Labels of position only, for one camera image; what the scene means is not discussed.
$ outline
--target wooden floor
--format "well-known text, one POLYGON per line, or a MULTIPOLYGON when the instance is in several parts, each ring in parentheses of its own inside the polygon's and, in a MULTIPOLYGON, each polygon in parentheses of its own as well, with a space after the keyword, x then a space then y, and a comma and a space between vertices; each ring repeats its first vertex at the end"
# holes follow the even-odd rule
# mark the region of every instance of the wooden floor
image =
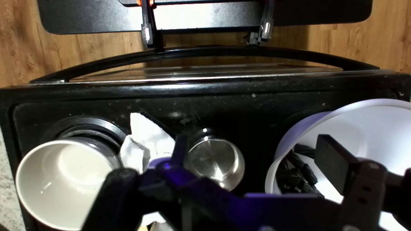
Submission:
MULTIPOLYGON (((40 23, 35 0, 0 0, 0 5, 0 87, 27 83, 80 63, 142 50, 139 32, 52 35, 40 23)), ((235 45, 241 43, 243 35, 168 35, 165 40, 167 47, 235 45)), ((411 0, 374 0, 370 18, 361 23, 275 28, 269 45, 325 52, 411 73, 411 0)), ((204 60, 220 61, 193 59, 182 64, 195 65, 204 60)), ((179 63, 167 61, 157 65, 170 64, 179 63)))

